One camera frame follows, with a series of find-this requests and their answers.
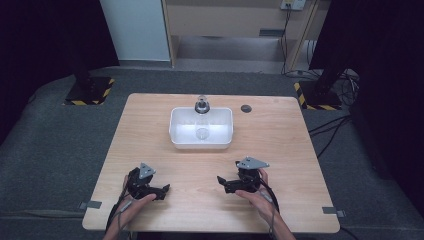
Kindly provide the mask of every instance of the white container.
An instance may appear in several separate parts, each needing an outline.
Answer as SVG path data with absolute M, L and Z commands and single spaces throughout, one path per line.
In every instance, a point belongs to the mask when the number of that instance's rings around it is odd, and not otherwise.
M 229 108 L 211 108 L 205 116 L 209 122 L 209 136 L 196 136 L 199 113 L 194 107 L 178 107 L 171 112 L 169 135 L 178 149 L 225 149 L 233 138 L 233 112 Z

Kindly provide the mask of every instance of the wooden tabletop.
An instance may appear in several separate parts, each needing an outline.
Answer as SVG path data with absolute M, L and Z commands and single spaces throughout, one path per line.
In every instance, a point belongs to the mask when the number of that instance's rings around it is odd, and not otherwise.
M 234 134 L 224 150 L 179 150 L 169 124 L 175 107 L 194 107 L 198 95 L 132 94 L 125 105 L 88 208 L 83 226 L 104 230 L 118 200 L 124 176 L 140 163 L 157 172 L 150 186 L 171 184 L 163 201 L 147 205 L 128 225 L 133 231 L 267 232 L 249 202 L 226 194 L 217 176 L 237 180 L 235 161 L 251 156 L 270 164 L 265 170 L 283 219 L 295 233 L 339 230 L 299 104 L 292 97 L 208 95 L 211 107 L 233 111 Z M 244 113 L 242 105 L 252 111 Z

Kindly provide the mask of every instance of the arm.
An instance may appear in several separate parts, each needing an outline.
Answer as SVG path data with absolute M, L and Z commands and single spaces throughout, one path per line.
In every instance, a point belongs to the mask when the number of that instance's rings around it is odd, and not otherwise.
M 259 169 L 262 179 L 268 183 L 268 175 L 263 169 Z M 266 191 L 264 188 L 260 188 L 259 191 Z M 268 225 L 273 229 L 273 234 L 278 240 L 295 240 L 296 238 L 291 233 L 290 229 L 287 227 L 281 215 L 277 212 L 275 207 L 268 202 L 263 196 L 258 192 L 249 193 L 243 190 L 237 190 L 237 196 L 249 200 L 249 202 L 254 206 L 262 219 L 264 219 Z
M 124 186 L 128 180 L 128 176 L 125 177 Z M 124 228 L 132 219 L 137 216 L 141 209 L 151 201 L 156 198 L 156 194 L 149 194 L 142 199 L 134 199 L 131 195 L 125 197 L 125 199 L 119 204 L 115 212 L 115 217 L 113 218 L 109 229 L 107 230 L 103 240 L 116 240 L 119 237 L 119 233 L 122 228 Z M 126 206 L 129 202 L 131 204 L 124 210 L 122 213 L 119 213 L 121 209 Z

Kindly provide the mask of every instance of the black curtain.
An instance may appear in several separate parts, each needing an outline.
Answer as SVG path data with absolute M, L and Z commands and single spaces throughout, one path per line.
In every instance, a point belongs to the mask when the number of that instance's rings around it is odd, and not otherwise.
M 353 11 L 352 7 L 360 6 Z M 421 1 L 332 1 L 311 68 L 326 69 L 351 35 L 346 68 L 360 76 L 351 108 L 377 170 L 396 180 L 424 216 L 424 31 Z M 347 26 L 354 19 L 357 30 Z
M 119 65 L 99 0 L 2 0 L 0 34 L 0 144 L 36 89 L 74 74 L 69 43 L 86 70 Z

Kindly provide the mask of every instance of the wall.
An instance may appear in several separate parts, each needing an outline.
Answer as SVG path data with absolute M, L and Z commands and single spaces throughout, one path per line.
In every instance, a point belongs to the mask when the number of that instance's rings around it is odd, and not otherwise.
M 161 1 L 100 2 L 119 60 L 170 61 Z

